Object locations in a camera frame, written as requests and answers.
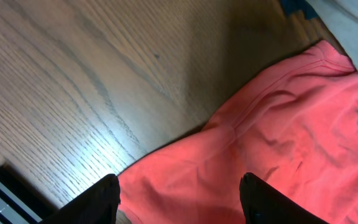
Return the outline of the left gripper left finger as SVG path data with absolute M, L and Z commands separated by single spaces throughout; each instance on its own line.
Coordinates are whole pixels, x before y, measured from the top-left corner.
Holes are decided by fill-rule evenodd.
M 42 223 L 115 224 L 120 192 L 118 177 L 108 174 Z

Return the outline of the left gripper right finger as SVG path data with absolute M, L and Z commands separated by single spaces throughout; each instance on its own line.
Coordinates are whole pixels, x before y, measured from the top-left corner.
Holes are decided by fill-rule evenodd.
M 251 172 L 241 178 L 239 191 L 246 223 L 325 223 Z

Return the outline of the red soccer t-shirt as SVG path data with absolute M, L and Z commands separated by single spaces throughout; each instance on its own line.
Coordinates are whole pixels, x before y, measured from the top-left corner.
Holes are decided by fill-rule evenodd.
M 244 223 L 252 172 L 330 223 L 358 223 L 358 72 L 322 41 L 258 74 L 196 134 L 120 176 L 132 223 Z

